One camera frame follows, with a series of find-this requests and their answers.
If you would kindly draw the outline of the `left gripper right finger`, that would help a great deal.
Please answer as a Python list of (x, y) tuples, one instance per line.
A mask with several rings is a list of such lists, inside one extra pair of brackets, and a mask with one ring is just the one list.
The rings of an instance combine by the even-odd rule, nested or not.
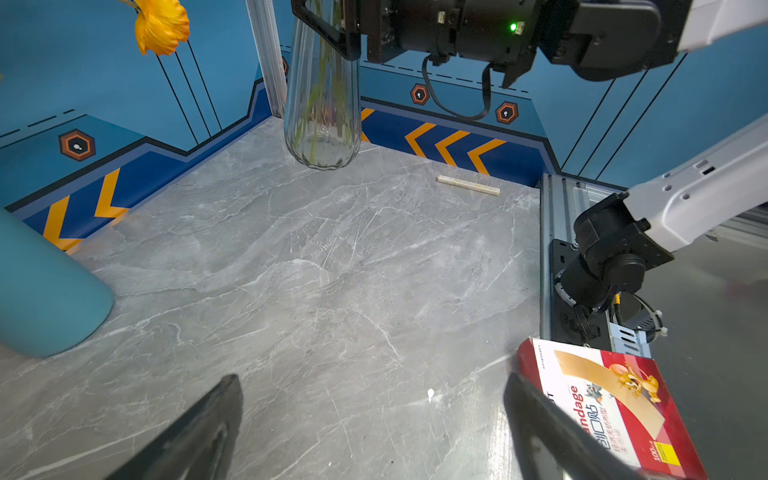
[(523, 375), (509, 375), (503, 402), (524, 479), (642, 477), (579, 428)]

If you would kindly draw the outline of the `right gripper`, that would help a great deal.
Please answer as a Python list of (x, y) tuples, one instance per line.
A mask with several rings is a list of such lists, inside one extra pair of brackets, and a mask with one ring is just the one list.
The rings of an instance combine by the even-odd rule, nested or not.
[(439, 62), (459, 54), (459, 33), (477, 8), (475, 1), (404, 0), (342, 1), (340, 29), (307, 8), (305, 0), (292, 0), (293, 15), (314, 30), (345, 60), (361, 57), (361, 37), (367, 61), (384, 64), (415, 51)]

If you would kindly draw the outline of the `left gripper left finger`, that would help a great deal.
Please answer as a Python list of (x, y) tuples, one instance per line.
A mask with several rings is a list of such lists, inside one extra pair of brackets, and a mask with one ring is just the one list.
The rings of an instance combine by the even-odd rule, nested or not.
[(110, 479), (225, 479), (243, 414), (237, 375), (219, 383)]

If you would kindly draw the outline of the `clear ribbed glass vase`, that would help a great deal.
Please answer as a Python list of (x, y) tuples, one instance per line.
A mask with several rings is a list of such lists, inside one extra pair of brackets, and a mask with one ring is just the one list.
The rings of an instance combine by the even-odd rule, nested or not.
[[(306, 2), (308, 9), (335, 28), (343, 26), (342, 1)], [(299, 163), (316, 170), (337, 170), (357, 155), (362, 141), (359, 60), (345, 60), (296, 18), (284, 134), (288, 150)]]

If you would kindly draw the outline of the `teal ceramic vase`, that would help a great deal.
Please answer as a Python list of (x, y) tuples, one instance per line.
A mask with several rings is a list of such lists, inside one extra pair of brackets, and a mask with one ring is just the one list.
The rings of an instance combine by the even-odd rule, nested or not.
[(33, 358), (91, 336), (114, 305), (112, 290), (28, 225), (1, 211), (1, 344)]

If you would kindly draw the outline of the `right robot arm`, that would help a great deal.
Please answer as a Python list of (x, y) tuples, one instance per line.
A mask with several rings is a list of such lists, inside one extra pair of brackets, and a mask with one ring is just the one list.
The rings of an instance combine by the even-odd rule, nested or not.
[(763, 1), (295, 1), (363, 72), (365, 140), (538, 187), (542, 329), (604, 348), (644, 276), (739, 210), (720, 168), (767, 198)]

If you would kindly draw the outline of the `red bandage box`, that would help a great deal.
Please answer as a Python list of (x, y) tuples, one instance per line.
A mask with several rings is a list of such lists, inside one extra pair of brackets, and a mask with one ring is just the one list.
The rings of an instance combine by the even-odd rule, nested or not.
[(630, 469), (708, 477), (655, 361), (535, 338), (517, 357), (523, 376)]

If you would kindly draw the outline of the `small beige stick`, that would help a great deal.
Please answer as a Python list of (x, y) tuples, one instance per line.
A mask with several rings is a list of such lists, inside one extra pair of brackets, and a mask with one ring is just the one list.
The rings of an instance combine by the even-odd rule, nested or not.
[(436, 181), (440, 184), (449, 185), (457, 188), (462, 188), (469, 191), (479, 192), (486, 195), (499, 196), (501, 191), (497, 187), (492, 187), (476, 182), (461, 180), (445, 175), (438, 175)]

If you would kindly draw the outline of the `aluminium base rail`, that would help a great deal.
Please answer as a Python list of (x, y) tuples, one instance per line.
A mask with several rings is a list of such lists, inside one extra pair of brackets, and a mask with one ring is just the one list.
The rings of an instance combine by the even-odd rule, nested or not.
[(544, 174), (539, 189), (541, 338), (650, 357), (645, 331), (626, 326), (629, 313), (613, 308), (613, 297), (638, 290), (673, 254), (625, 208), (626, 191), (554, 174)]

